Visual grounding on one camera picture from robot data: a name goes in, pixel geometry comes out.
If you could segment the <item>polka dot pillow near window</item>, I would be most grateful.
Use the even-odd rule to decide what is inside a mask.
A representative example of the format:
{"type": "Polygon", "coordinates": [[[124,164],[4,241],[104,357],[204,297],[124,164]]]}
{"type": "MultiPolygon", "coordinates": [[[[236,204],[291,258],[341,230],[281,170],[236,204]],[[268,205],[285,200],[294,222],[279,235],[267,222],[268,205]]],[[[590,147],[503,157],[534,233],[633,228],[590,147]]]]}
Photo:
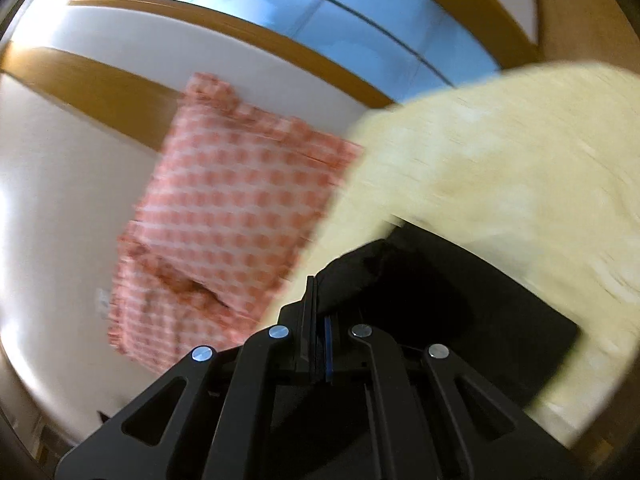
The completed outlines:
{"type": "Polygon", "coordinates": [[[212,74],[183,91],[132,236],[171,271],[258,320],[360,146],[243,101],[212,74]]]}

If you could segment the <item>black pants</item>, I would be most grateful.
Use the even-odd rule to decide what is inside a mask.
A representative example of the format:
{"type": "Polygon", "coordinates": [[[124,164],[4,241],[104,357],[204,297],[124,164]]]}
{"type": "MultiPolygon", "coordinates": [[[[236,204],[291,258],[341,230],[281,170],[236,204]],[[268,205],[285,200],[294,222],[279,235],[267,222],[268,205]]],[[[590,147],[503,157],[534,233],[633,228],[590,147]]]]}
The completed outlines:
{"type": "Polygon", "coordinates": [[[346,405],[345,388],[326,377],[322,324],[328,316],[388,316],[488,330],[480,350],[506,346],[504,376],[523,393],[524,411],[576,342],[577,325],[481,258],[410,223],[346,252],[311,276],[318,286],[316,365],[318,437],[300,460],[302,479],[325,479],[339,449],[328,440],[346,405]]]}

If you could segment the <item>window with blue glass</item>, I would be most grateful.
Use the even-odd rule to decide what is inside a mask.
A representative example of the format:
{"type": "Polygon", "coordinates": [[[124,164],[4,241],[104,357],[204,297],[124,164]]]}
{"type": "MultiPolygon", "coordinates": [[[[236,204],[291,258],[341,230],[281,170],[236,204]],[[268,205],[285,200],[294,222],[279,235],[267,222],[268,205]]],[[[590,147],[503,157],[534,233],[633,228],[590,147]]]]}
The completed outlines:
{"type": "Polygon", "coordinates": [[[220,30],[369,102],[472,84],[538,58],[535,0],[74,0],[220,30]]]}

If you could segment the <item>wooden headboard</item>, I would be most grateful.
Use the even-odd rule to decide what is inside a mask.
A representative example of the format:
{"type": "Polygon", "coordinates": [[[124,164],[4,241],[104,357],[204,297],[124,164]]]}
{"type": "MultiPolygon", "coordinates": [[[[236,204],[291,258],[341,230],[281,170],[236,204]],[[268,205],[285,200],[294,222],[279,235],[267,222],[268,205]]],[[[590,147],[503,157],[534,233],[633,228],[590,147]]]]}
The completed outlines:
{"type": "Polygon", "coordinates": [[[180,92],[91,58],[9,44],[1,70],[44,96],[158,151],[180,92]]]}

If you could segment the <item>polka dot pillow near nightstand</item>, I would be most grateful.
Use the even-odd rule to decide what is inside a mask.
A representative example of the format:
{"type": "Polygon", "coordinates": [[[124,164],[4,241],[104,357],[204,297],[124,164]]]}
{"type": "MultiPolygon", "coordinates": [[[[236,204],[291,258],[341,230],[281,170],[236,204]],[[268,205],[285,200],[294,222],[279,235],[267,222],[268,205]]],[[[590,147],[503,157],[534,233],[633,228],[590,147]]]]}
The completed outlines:
{"type": "Polygon", "coordinates": [[[118,240],[110,299],[110,345],[160,375],[191,349],[217,351],[244,344],[257,326],[219,302],[130,235],[118,240]]]}

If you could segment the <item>white wall socket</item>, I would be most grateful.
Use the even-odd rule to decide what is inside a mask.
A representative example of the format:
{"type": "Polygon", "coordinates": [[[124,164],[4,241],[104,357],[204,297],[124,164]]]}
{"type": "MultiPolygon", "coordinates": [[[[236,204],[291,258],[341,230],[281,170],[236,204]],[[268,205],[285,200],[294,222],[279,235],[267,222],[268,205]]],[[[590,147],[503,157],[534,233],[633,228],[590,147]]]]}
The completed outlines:
{"type": "Polygon", "coordinates": [[[96,312],[101,318],[108,318],[111,309],[111,292],[108,289],[97,288],[96,296],[96,312]]]}

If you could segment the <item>yellow patterned bedspread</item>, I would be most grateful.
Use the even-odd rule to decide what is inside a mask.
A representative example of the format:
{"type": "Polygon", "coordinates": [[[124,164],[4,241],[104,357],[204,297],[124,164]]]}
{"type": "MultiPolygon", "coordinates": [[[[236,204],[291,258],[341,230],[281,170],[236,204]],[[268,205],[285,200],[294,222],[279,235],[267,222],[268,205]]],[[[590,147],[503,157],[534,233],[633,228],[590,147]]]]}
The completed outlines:
{"type": "Polygon", "coordinates": [[[619,448],[639,426],[639,78],[555,63],[364,115],[363,155],[262,316],[308,274],[408,220],[498,266],[582,338],[532,413],[565,444],[619,448]]]}

